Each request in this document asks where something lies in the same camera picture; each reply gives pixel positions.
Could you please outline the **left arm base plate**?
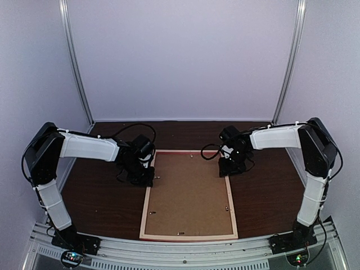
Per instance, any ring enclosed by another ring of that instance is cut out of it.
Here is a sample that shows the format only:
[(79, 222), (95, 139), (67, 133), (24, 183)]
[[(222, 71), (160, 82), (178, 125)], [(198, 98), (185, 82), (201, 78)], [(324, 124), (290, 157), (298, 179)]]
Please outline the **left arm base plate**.
[(51, 244), (66, 250), (74, 250), (80, 254), (97, 255), (101, 239), (78, 233), (56, 232)]

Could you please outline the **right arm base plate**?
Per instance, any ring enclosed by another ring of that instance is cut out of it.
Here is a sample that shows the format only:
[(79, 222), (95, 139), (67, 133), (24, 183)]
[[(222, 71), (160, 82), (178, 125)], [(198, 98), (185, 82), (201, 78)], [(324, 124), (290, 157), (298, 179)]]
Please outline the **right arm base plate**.
[(286, 253), (305, 248), (305, 245), (317, 243), (316, 236), (309, 236), (305, 240), (297, 240), (292, 232), (283, 235), (275, 234), (269, 238), (272, 254)]

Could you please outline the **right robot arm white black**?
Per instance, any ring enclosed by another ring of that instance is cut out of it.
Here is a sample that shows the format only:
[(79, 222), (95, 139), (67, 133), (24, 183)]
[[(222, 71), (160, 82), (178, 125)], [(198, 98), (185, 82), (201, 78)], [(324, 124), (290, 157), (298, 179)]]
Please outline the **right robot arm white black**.
[(273, 125), (240, 131), (235, 126), (225, 127), (219, 134), (220, 176), (241, 174), (248, 170), (245, 161), (254, 150), (300, 149), (307, 176), (303, 200), (288, 242), (292, 248), (302, 247), (327, 199), (327, 190), (338, 147), (323, 122), (311, 118), (306, 122)]

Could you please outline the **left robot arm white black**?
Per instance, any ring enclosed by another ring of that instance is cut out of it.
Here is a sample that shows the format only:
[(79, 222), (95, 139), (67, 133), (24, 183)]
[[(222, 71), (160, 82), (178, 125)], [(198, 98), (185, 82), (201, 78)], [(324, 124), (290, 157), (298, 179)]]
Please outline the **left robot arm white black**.
[(27, 180), (39, 195), (49, 219), (59, 231), (58, 239), (69, 250), (81, 244), (80, 236), (57, 187), (57, 167), (62, 158), (95, 159), (115, 163), (133, 185), (151, 187), (155, 169), (151, 166), (156, 148), (154, 139), (143, 134), (132, 141), (112, 136), (90, 135), (61, 129), (46, 122), (26, 147), (21, 165), (27, 166)]

